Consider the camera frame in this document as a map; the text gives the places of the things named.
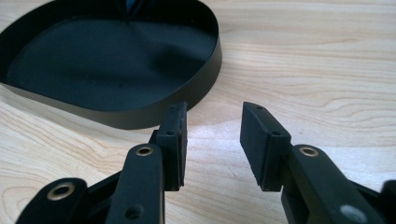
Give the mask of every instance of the black mechanical arm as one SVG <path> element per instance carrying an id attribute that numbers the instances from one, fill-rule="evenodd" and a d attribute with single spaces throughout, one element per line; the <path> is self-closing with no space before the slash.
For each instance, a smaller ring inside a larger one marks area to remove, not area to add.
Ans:
<path id="1" fill-rule="evenodd" d="M 164 223 L 164 192 L 183 186 L 187 104 L 170 106 L 122 170 L 87 188 L 64 178 L 40 190 L 17 223 Z M 240 142 L 263 191 L 282 191 L 289 223 L 396 223 L 396 181 L 381 192 L 349 181 L 319 148 L 293 146 L 262 106 L 244 103 Z"/>
<path id="2" fill-rule="evenodd" d="M 244 103 L 241 145 L 261 189 L 282 190 L 289 223 L 396 223 L 395 180 L 380 193 L 367 189 L 346 179 L 319 148 L 290 140 L 268 110 Z"/>
<path id="3" fill-rule="evenodd" d="M 184 185 L 187 104 L 171 105 L 147 144 L 129 150 L 122 170 L 87 188 L 63 178 L 40 190 L 17 223 L 164 223 L 164 191 Z"/>

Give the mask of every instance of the black plastic part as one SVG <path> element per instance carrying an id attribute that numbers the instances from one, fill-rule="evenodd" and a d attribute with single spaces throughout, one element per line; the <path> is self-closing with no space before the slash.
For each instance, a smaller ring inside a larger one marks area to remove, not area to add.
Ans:
<path id="1" fill-rule="evenodd" d="M 195 0 L 57 0 L 0 34 L 0 84 L 121 129 L 195 106 L 220 65 L 216 17 Z"/>
<path id="2" fill-rule="evenodd" d="M 290 152 L 290 140 L 290 134 L 268 110 L 244 103 L 240 142 L 263 191 L 280 191 L 280 161 Z"/>
<path id="3" fill-rule="evenodd" d="M 387 181 L 378 197 L 378 205 L 388 223 L 396 223 L 396 180 Z"/>
<path id="4" fill-rule="evenodd" d="M 322 150 L 294 146 L 287 165 L 309 210 L 306 223 L 384 223 Z"/>
<path id="5" fill-rule="evenodd" d="M 37 193 L 24 208 L 17 223 L 85 223 L 89 208 L 87 184 L 84 180 L 59 179 Z"/>
<path id="6" fill-rule="evenodd" d="M 367 203 L 369 203 L 375 209 L 379 209 L 378 208 L 378 197 L 379 197 L 378 192 L 376 192 L 372 189 L 366 188 L 363 185 L 360 185 L 353 181 L 350 181 L 350 183 L 352 183 L 353 187 L 361 194 L 361 196 L 367 201 Z"/>
<path id="7" fill-rule="evenodd" d="M 165 191 L 184 186 L 187 156 L 187 103 L 171 105 L 167 118 L 156 134 L 156 144 L 163 149 Z"/>
<path id="8" fill-rule="evenodd" d="M 306 223 L 309 216 L 309 210 L 300 197 L 296 197 L 295 195 L 288 193 L 286 190 L 282 190 L 281 201 L 289 224 Z"/>
<path id="9" fill-rule="evenodd" d="M 85 214 L 86 223 L 105 223 L 120 174 L 121 172 L 117 172 L 88 188 L 91 209 L 88 214 Z"/>
<path id="10" fill-rule="evenodd" d="M 125 160 L 106 223 L 163 223 L 163 154 L 160 147 L 133 147 Z"/>

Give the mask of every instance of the black oval tray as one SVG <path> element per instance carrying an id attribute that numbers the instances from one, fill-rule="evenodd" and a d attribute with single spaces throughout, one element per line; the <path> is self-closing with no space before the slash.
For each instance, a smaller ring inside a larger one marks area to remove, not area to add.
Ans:
<path id="1" fill-rule="evenodd" d="M 220 70 L 215 15 L 198 1 L 130 2 L 57 0 L 21 17 L 0 34 L 0 82 L 121 129 L 193 107 Z"/>

